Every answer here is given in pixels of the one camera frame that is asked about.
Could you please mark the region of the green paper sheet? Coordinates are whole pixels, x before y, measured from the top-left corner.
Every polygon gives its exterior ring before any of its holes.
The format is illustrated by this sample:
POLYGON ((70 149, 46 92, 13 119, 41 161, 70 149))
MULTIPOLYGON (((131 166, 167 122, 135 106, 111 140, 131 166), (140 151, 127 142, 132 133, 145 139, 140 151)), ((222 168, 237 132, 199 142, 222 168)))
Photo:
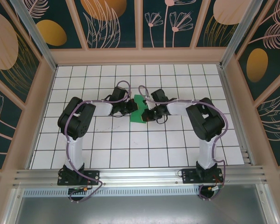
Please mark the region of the green paper sheet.
POLYGON ((144 103, 144 98, 141 95, 134 95, 134 101, 137 104, 138 109, 130 114, 130 122, 134 123, 146 123, 142 119, 142 114, 148 106, 144 103))

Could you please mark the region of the grey metal sheet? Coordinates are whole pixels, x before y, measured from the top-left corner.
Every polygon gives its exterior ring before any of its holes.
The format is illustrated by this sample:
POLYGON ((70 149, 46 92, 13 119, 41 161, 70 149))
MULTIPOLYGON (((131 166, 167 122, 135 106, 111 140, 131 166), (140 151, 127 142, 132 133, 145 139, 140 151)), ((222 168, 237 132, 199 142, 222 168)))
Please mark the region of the grey metal sheet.
POLYGON ((25 198, 16 224, 267 224, 258 201, 205 202, 196 196, 25 198))

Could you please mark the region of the aluminium side strut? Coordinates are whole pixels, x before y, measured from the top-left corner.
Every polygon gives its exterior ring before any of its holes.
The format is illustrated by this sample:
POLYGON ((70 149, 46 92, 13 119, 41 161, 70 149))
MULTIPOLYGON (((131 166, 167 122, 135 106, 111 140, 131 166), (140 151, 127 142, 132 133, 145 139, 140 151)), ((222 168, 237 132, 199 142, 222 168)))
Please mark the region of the aluminium side strut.
POLYGON ((15 224, 20 210, 24 189, 12 189, 9 195, 7 206, 1 224, 15 224))
POLYGON ((267 224, 280 224, 280 217, 268 184, 256 184, 256 188, 267 224))

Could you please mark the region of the long aluminium base rail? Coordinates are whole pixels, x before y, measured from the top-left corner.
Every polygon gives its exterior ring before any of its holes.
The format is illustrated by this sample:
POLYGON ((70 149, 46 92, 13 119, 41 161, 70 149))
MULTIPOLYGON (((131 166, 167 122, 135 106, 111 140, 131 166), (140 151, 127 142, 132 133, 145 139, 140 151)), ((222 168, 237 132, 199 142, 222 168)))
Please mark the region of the long aluminium base rail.
MULTIPOLYGON (((18 170, 12 180, 15 188, 57 187, 57 169, 18 170)), ((181 168, 104 168, 104 187, 181 186, 181 168)), ((267 177, 261 166, 226 166, 225 184, 262 184, 267 177)))

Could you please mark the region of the aluminium side rail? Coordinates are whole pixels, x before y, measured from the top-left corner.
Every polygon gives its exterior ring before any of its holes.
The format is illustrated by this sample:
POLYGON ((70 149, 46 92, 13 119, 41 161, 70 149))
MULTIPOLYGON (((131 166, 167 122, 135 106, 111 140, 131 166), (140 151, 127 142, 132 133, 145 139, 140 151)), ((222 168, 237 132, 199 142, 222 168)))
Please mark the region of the aluminium side rail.
POLYGON ((229 84, 228 78, 224 69, 217 65, 219 77, 222 83, 222 87, 225 93, 225 97, 227 100, 227 104, 230 110, 231 119, 235 128, 236 136, 239 142, 239 147, 244 159, 245 165, 255 166, 255 160, 252 155, 250 145, 247 139, 247 136, 244 131, 243 123, 239 114, 239 110, 234 98, 234 94, 231 89, 231 85, 229 84))

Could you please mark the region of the aluminium corner post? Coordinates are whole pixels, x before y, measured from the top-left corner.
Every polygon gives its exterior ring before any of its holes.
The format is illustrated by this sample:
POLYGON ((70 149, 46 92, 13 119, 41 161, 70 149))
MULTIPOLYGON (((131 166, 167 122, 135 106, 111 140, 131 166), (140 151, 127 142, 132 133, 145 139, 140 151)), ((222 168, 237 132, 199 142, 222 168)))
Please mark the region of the aluminium corner post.
POLYGON ((222 58, 219 63, 220 69, 224 69, 230 59, 232 58, 236 48, 240 44, 241 40, 244 38, 245 33, 249 29, 255 15, 258 13, 261 5, 262 5, 263 0, 252 0, 247 7, 243 18, 241 19, 240 23, 238 24, 222 58))
POLYGON ((50 68, 53 71, 56 71, 56 63, 53 59, 53 56, 46 42, 44 41, 42 35, 40 34, 35 22, 33 21, 32 17, 29 15, 24 3, 21 0, 10 0, 10 2, 13 5, 14 9, 17 11, 25 27, 30 32, 32 38, 34 39, 37 47, 41 51, 43 57, 49 64, 50 68))

